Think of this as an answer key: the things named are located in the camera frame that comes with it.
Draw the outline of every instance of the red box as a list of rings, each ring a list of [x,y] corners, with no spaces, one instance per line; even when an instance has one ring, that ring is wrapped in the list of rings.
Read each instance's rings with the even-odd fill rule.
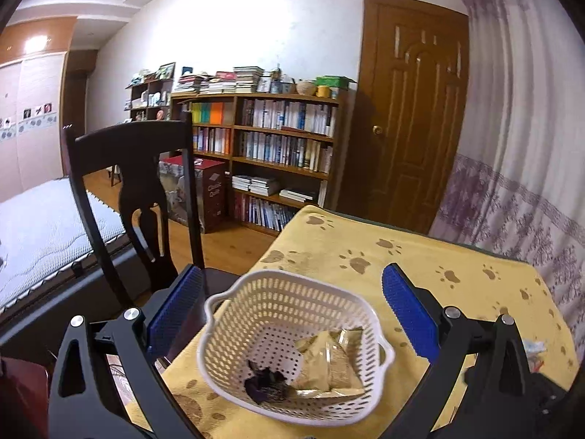
[[[225,163],[195,159],[195,189],[201,232],[208,233],[225,217]],[[185,179],[182,157],[165,158],[159,162],[160,182],[167,194],[169,218],[188,226],[185,205]]]

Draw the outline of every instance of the yellow mug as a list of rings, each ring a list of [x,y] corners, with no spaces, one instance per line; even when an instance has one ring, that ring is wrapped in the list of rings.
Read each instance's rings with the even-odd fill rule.
[[[317,97],[331,97],[331,88],[329,86],[319,86],[317,87]]]

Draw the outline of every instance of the basket rim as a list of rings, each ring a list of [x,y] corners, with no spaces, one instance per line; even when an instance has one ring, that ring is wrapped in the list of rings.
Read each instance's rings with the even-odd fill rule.
[[[331,419],[307,419],[302,417],[295,417],[295,416],[288,416],[283,413],[275,413],[264,409],[262,406],[253,405],[251,403],[245,402],[239,399],[233,394],[228,393],[227,391],[223,390],[212,377],[210,377],[209,373],[207,372],[207,368],[205,366],[204,361],[204,351],[206,349],[207,343],[211,338],[215,324],[218,322],[213,317],[213,306],[222,300],[229,300],[237,294],[240,288],[246,284],[250,278],[264,278],[267,275],[277,275],[280,277],[294,277],[299,280],[308,281],[309,283],[319,284],[321,286],[328,287],[329,289],[337,290],[341,293],[347,294],[351,297],[354,297],[358,300],[362,306],[370,313],[370,317],[373,320],[371,323],[371,328],[374,333],[375,341],[384,349],[385,352],[385,361],[380,365],[378,364],[376,367],[376,373],[374,377],[374,382],[378,383],[381,382],[382,387],[372,391],[372,397],[369,405],[362,410],[359,414],[349,418],[349,419],[341,419],[341,420],[331,420]],[[394,359],[396,359],[396,352],[392,345],[386,340],[384,336],[384,332],[382,331],[380,319],[378,318],[377,313],[375,312],[374,308],[360,295],[355,294],[349,290],[343,289],[338,286],[334,286],[333,284],[329,284],[327,282],[323,282],[311,277],[306,277],[304,275],[295,274],[292,272],[284,271],[284,270],[274,270],[274,269],[261,269],[253,272],[248,272],[247,274],[242,275],[229,290],[226,292],[216,294],[211,296],[205,301],[205,314],[207,316],[207,321],[204,327],[204,330],[201,334],[201,339],[199,341],[199,345],[197,347],[197,366],[201,372],[201,376],[206,384],[219,396],[223,397],[224,399],[234,403],[235,405],[241,406],[242,408],[248,409],[248,411],[252,411],[257,414],[261,414],[263,416],[271,417],[272,419],[277,419],[280,421],[284,421],[286,423],[293,423],[293,424],[301,424],[301,425],[311,425],[317,427],[337,427],[337,426],[344,426],[349,424],[355,424],[365,417],[367,417],[380,403],[382,398],[382,393],[385,387],[385,374],[387,369],[394,363]]]

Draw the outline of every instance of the silver screw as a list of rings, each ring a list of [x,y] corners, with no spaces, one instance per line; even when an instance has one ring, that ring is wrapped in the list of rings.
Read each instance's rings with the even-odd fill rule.
[[[83,323],[83,317],[81,315],[76,315],[71,319],[71,326],[72,327],[79,327]]]
[[[124,318],[126,320],[134,320],[138,315],[140,315],[140,310],[136,307],[129,308],[124,312]]]
[[[461,316],[461,310],[457,307],[447,307],[445,309],[445,315],[449,318],[459,318]]]
[[[506,325],[514,325],[514,317],[512,315],[504,314],[502,315],[502,322]]]

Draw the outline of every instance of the yellow tablecloth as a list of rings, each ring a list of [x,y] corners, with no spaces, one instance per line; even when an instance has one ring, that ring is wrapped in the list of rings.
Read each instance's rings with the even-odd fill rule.
[[[293,425],[255,414],[214,393],[201,378],[196,351],[199,336],[163,374],[177,402],[207,438],[318,439],[377,438],[400,411],[428,362],[417,357],[381,290],[381,272],[397,262],[412,282],[429,289],[442,305],[457,305],[470,318],[494,320],[509,312],[523,338],[545,341],[540,371],[568,389],[578,362],[570,331],[536,270],[520,262],[332,215],[305,207],[252,268],[283,269],[325,281],[364,297],[375,309],[397,356],[388,369],[378,408],[363,421],[343,428]],[[473,358],[466,361],[467,366]],[[458,382],[437,426],[449,422],[464,392]],[[133,422],[148,427],[136,403],[127,407]]]

